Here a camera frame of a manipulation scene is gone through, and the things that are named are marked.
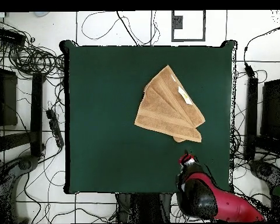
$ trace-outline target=table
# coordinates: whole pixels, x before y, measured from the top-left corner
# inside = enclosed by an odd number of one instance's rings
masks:
[[[230,190],[230,106],[235,42],[221,47],[59,45],[65,55],[66,193],[174,193],[184,150]],[[134,125],[145,85],[169,65],[205,117],[202,142]]]

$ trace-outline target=power strip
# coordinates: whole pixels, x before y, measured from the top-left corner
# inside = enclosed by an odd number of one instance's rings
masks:
[[[54,113],[53,110],[47,110],[45,111],[45,113],[47,114],[47,117],[50,120],[49,122],[50,129],[53,133],[53,136],[55,137],[57,147],[62,148],[64,146],[64,141],[61,135],[56,114]]]

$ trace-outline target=towel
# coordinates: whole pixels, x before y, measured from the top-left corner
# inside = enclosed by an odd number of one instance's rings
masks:
[[[201,142],[196,127],[204,122],[204,116],[169,66],[145,86],[135,125],[171,135],[176,142]]]

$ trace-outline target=black device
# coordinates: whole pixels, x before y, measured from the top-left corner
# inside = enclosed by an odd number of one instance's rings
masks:
[[[45,111],[45,113],[47,114],[47,117],[50,120],[50,129],[53,133],[53,136],[55,137],[57,147],[62,148],[64,146],[64,140],[61,135],[56,114],[52,109]]]
[[[17,79],[15,72],[0,68],[0,102],[4,103],[0,109],[0,126],[18,123],[16,112],[12,110],[16,109]]]
[[[25,45],[25,39],[26,37],[22,34],[0,29],[0,41],[4,44],[23,47]]]
[[[266,82],[263,88],[261,135],[257,135],[258,79],[246,64],[247,109],[244,159],[254,160],[256,147],[280,156],[280,79]]]
[[[34,73],[31,94],[31,130],[19,134],[0,136],[0,152],[29,144],[31,154],[0,164],[0,223],[19,223],[15,210],[15,188],[22,175],[33,171],[38,164],[44,150],[42,143],[42,116],[43,116],[43,82],[46,77],[42,73]],[[16,114],[16,106],[10,106],[3,95],[2,74],[0,69],[0,119],[2,106]]]
[[[274,187],[280,186],[280,168],[262,160],[249,161],[251,173],[268,185],[271,192]]]
[[[265,82],[262,93],[260,134],[280,140],[280,79]]]

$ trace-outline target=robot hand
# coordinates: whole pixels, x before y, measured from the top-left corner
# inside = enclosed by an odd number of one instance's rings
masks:
[[[186,153],[180,158],[180,164],[177,202],[183,214],[227,222],[265,221],[247,200],[217,188],[193,156]]]

